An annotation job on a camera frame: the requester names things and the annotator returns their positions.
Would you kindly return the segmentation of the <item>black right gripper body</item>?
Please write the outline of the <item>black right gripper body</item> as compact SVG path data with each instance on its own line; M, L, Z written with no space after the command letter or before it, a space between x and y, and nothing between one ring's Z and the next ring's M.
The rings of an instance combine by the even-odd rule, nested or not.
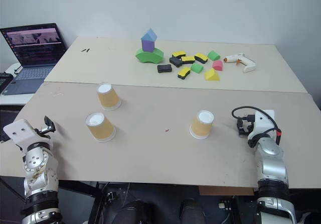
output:
M248 131L250 134L254 129L254 122L251 121L249 118L241 118L241 119L243 120L243 129L245 131Z

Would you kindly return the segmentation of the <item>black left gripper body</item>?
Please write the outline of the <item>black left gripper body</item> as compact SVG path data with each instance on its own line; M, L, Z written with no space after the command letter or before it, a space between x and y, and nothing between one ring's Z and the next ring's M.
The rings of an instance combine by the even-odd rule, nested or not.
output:
M49 132L52 131L52 127L47 127L47 128L41 129L41 130L38 130L38 129L35 128L34 131L35 131L40 137L49 138L50 136L47 135L47 133L49 133Z

